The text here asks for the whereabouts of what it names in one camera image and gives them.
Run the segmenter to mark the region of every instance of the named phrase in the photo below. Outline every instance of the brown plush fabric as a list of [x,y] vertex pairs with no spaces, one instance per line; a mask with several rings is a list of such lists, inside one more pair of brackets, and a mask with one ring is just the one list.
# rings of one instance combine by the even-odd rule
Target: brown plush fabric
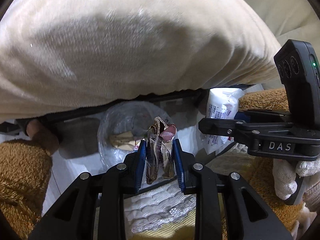
[[50,152],[35,141],[0,144],[0,209],[21,239],[41,217],[51,167]]
[[54,154],[59,148],[58,138],[48,129],[42,129],[37,132],[32,140],[42,146],[43,149],[49,151],[49,154]]
[[298,219],[302,204],[287,206],[276,196],[272,176],[273,160],[271,158],[256,157],[250,167],[241,172],[244,179],[259,193],[273,212],[291,231],[294,222]]
[[289,111],[284,88],[248,93],[239,99],[239,111],[247,109]]

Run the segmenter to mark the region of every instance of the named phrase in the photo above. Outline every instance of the finger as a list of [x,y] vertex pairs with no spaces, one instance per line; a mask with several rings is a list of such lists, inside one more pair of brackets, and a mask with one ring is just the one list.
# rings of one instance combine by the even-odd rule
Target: finger
[[296,179],[294,167],[286,160],[273,159],[273,177],[276,181],[281,181],[284,184],[292,183]]
[[290,183],[275,181],[276,195],[282,200],[288,199],[296,190],[297,190],[297,183],[295,181],[292,181]]
[[320,171],[320,159],[314,162],[298,162],[296,166],[296,173],[299,176],[311,176]]
[[315,185],[319,184],[319,182],[320,182],[320,172],[317,172],[315,175],[310,176],[306,191],[312,189]]

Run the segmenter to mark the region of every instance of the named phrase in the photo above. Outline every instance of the white knit glove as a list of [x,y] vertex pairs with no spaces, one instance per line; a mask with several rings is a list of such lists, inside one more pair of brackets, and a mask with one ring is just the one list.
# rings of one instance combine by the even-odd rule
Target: white knit glove
[[298,162],[296,167],[286,160],[273,159],[272,174],[279,198],[286,200],[297,190],[296,173],[302,177],[311,176],[303,199],[310,211],[316,210],[320,203],[320,158],[314,162]]

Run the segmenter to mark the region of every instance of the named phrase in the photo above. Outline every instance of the clear plastic bag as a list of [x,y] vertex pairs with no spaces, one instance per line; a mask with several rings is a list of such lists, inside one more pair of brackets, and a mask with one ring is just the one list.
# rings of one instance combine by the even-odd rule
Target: clear plastic bag
[[157,116],[167,124],[172,124],[172,119],[164,110],[149,102],[123,102],[106,111],[98,129],[98,145],[104,171],[123,162],[125,156],[131,152],[114,148],[109,140],[110,135],[131,131],[136,138],[146,138],[148,129]]

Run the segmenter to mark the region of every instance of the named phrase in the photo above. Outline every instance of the black gripper frame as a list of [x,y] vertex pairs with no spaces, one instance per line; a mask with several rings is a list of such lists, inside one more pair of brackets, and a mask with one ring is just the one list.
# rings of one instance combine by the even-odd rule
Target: black gripper frame
[[232,136],[245,144],[253,156],[284,159],[290,162],[315,161],[320,154],[320,131],[297,124],[289,112],[247,110],[243,120],[203,118],[203,134]]
[[[95,176],[80,174],[28,239],[91,240],[97,233],[97,240],[125,240],[123,195],[136,194],[140,188],[145,144],[126,156],[125,165]],[[179,187],[185,195],[196,194],[195,240],[222,239],[218,193],[223,195],[229,240],[292,240],[278,217],[238,173],[216,174],[196,164],[192,154],[182,151],[178,139],[173,146]]]

